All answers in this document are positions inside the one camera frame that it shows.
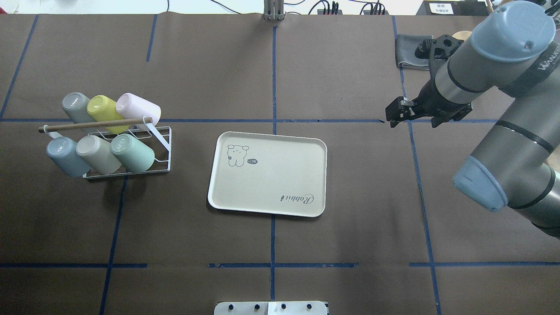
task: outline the mug rack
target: mug rack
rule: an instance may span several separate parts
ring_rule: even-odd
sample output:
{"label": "mug rack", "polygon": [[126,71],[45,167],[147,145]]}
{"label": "mug rack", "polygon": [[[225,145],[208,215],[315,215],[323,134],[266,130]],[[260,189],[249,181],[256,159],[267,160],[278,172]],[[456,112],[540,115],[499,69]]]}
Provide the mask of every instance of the mug rack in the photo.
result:
{"label": "mug rack", "polygon": [[155,159],[154,164],[145,172],[141,173],[131,173],[124,169],[122,166],[113,174],[101,175],[94,170],[90,170],[82,177],[86,179],[97,179],[106,177],[117,177],[125,175],[138,175],[138,174],[151,174],[151,173],[165,173],[171,170],[171,127],[155,127],[152,123],[151,117],[134,118],[134,119],[120,119],[117,121],[105,121],[105,122],[92,122],[92,123],[75,123],[75,124],[63,124],[58,126],[47,126],[44,125],[39,127],[40,133],[46,133],[51,138],[55,139],[62,137],[58,131],[72,130],[72,129],[97,129],[96,132],[90,132],[89,135],[99,136],[107,141],[111,141],[117,135],[109,131],[100,131],[101,127],[114,127],[114,126],[126,126],[126,125],[138,125],[142,124],[148,128],[148,130],[143,129],[127,129],[123,133],[129,133],[136,139],[144,142],[146,145],[150,146],[150,138],[155,138],[166,150],[166,157],[163,160]]}

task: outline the metal bracket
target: metal bracket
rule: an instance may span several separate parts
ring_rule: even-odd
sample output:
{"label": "metal bracket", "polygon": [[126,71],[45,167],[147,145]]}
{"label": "metal bracket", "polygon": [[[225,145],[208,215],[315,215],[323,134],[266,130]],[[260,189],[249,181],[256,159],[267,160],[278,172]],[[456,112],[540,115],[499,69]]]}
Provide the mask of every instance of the metal bracket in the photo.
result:
{"label": "metal bracket", "polygon": [[284,13],[284,0],[264,0],[263,19],[282,21]]}
{"label": "metal bracket", "polygon": [[329,315],[329,304],[320,301],[221,302],[214,315]]}
{"label": "metal bracket", "polygon": [[435,79],[437,71],[465,42],[451,35],[442,35],[436,39],[425,39],[414,51],[419,59],[428,59],[430,77]]}

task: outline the white label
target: white label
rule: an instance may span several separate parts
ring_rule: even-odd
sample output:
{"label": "white label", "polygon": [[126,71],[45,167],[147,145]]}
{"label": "white label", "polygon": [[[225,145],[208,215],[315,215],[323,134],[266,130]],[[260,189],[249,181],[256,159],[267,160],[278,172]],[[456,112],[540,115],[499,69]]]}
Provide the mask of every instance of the white label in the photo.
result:
{"label": "white label", "polygon": [[430,11],[435,14],[453,14],[451,3],[430,3]]}

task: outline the black band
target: black band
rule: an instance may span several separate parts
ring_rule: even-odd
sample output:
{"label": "black band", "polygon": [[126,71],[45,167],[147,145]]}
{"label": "black band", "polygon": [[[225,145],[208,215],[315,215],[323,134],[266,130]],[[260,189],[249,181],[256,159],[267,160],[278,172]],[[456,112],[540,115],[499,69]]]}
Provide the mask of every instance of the black band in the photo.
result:
{"label": "black band", "polygon": [[519,207],[511,207],[510,206],[510,208],[512,208],[514,210],[521,210],[521,209],[525,209],[525,208],[534,206],[537,203],[539,203],[541,200],[543,200],[544,197],[546,197],[550,193],[550,191],[552,190],[552,186],[554,186],[554,181],[556,180],[556,172],[552,168],[550,168],[550,173],[551,174],[550,174],[550,180],[548,181],[548,186],[544,189],[543,193],[539,195],[539,197],[535,198],[533,201],[531,201],[529,203],[526,203],[522,206],[519,206]]}
{"label": "black band", "polygon": [[508,86],[500,89],[512,98],[524,95],[535,85],[543,82],[556,69],[560,60],[560,44],[552,41],[539,58]]}
{"label": "black band", "polygon": [[528,131],[527,129],[524,129],[522,127],[519,127],[516,124],[512,124],[512,123],[509,123],[507,121],[498,121],[496,123],[496,125],[509,128],[513,131],[516,131],[516,132],[524,135],[529,140],[538,143],[541,147],[543,147],[545,150],[547,150],[550,154],[552,154],[552,152],[554,152],[554,147],[550,143],[548,143],[545,139],[543,139],[543,138],[535,135],[534,133]]}
{"label": "black band", "polygon": [[451,79],[451,82],[453,82],[458,88],[460,88],[463,91],[470,92],[470,93],[483,93],[483,92],[485,92],[485,91],[471,90],[468,87],[464,87],[461,83],[457,82],[457,80],[451,74],[451,68],[449,67],[449,61],[447,61],[447,74],[449,75],[449,78]]}

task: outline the white plate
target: white plate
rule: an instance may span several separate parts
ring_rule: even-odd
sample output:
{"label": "white plate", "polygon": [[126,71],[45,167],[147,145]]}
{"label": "white plate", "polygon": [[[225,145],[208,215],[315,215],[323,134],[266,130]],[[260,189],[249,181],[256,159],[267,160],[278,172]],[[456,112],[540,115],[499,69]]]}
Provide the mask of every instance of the white plate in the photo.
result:
{"label": "white plate", "polygon": [[296,216],[325,210],[326,145],[315,138],[225,132],[216,144],[214,208]]}

